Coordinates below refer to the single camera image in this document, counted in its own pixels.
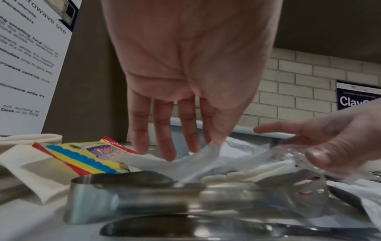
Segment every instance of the sign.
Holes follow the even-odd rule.
[[[381,88],[345,81],[336,83],[337,109],[367,103],[381,97]]]
[[[41,133],[81,0],[0,0],[0,135]]]

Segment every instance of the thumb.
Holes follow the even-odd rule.
[[[376,156],[381,157],[379,136],[371,126],[353,120],[328,142],[308,148],[306,157],[316,167],[330,171],[353,170]]]
[[[210,130],[212,141],[219,145],[224,143],[226,137],[233,131],[250,102],[228,110],[214,109],[212,129]]]

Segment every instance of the blue sign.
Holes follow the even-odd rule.
[[[337,109],[367,103],[381,97],[381,88],[345,81],[336,83]]]

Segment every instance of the dark ceiling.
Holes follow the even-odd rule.
[[[381,0],[284,0],[275,47],[381,63]]]

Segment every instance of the human hand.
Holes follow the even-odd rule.
[[[206,142],[222,144],[257,91],[282,0],[103,1],[126,74],[131,142],[147,152],[148,117],[164,158],[174,160],[170,117],[177,101],[185,140],[200,149],[195,95]]]
[[[353,170],[369,160],[381,159],[381,99],[326,117],[263,124],[254,132],[295,134],[284,144],[311,146],[306,157],[316,167]]]

